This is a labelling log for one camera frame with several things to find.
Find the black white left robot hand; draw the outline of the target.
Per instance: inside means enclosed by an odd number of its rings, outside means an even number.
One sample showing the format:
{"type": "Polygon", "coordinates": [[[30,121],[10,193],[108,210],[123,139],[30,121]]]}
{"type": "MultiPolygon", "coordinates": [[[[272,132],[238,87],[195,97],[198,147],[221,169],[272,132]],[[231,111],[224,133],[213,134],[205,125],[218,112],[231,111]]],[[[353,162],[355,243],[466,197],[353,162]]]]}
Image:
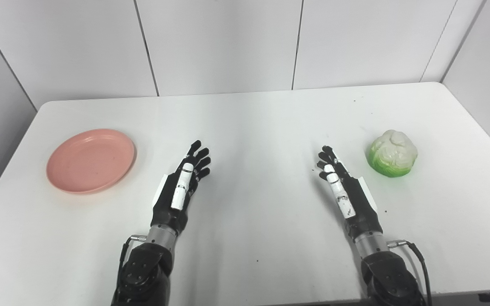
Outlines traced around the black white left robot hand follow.
{"type": "Polygon", "coordinates": [[[155,195],[151,227],[169,228],[176,235],[183,232],[188,223],[189,202],[199,182],[211,172],[209,153],[209,149],[196,140],[177,169],[164,176],[155,195]]]}

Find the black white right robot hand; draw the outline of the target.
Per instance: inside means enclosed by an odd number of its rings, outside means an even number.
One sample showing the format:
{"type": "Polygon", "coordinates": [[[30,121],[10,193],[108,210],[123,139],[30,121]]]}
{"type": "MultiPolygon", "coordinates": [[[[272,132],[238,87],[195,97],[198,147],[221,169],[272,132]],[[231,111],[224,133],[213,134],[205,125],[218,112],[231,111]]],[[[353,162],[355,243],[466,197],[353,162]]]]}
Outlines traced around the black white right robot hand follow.
{"type": "Polygon", "coordinates": [[[318,157],[319,176],[330,186],[348,236],[355,241],[362,234],[383,234],[376,208],[366,194],[364,179],[353,177],[328,145],[322,147],[318,157]]]}

